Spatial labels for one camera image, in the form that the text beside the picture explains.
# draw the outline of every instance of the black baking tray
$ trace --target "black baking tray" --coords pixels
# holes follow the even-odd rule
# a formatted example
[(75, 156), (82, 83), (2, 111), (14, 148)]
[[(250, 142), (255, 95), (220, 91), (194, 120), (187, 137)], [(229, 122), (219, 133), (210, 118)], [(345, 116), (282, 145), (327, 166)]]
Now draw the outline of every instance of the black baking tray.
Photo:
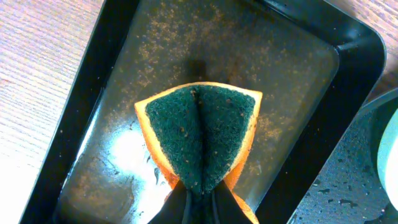
[[(155, 41), (158, 37), (163, 45)], [(172, 42), (179, 38), (190, 45)], [(139, 55), (132, 52), (135, 46)], [(159, 58), (148, 51), (164, 48), (168, 52)], [(127, 174), (118, 179), (124, 171), (115, 168), (109, 151), (101, 150), (107, 143), (101, 143), (98, 130), (110, 138), (120, 131), (113, 131), (115, 125), (140, 133), (135, 101), (199, 80), (263, 91), (261, 115), (266, 116), (260, 117), (259, 127), (264, 132), (256, 131), (258, 141), (236, 192), (256, 210), (260, 223), (286, 223), (377, 82), (385, 59), (383, 41), (374, 30), (323, 0), (105, 1), (21, 223), (147, 220), (150, 215), (133, 206), (145, 200), (134, 195), (137, 179)], [(155, 65), (158, 61), (169, 63)], [(150, 77), (154, 70), (160, 76)], [(237, 70), (249, 75), (239, 76)], [(317, 77), (323, 72), (327, 77)], [(298, 107), (290, 108), (294, 103)], [(290, 112), (300, 111), (305, 113), (299, 121), (285, 121)], [(290, 127), (292, 133), (283, 132)], [(131, 147), (141, 144), (126, 136)], [(278, 154), (281, 150), (287, 153)], [(272, 156), (279, 161), (266, 172), (264, 164), (271, 164)], [(255, 177), (260, 190), (246, 187)], [(82, 199), (86, 196), (91, 204)]]

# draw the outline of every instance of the wood grain surface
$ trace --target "wood grain surface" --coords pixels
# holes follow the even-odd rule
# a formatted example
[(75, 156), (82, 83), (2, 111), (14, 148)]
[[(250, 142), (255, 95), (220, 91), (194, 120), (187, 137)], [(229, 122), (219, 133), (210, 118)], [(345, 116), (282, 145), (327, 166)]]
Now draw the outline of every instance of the wood grain surface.
[[(329, 1), (386, 43), (371, 98), (398, 87), (398, 0)], [(19, 220), (102, 3), (0, 1), (0, 223)]]

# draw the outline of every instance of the sponge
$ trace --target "sponge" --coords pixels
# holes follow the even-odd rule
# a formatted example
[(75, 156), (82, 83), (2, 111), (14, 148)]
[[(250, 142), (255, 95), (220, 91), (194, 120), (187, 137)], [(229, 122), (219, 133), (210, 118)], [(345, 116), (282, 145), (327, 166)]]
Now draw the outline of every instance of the sponge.
[[(224, 180), (232, 191), (249, 155), (262, 93), (196, 82), (135, 104), (148, 150), (173, 189), (181, 180), (201, 207), (192, 220), (211, 223), (210, 192)], [(233, 193), (253, 223), (257, 218)]]

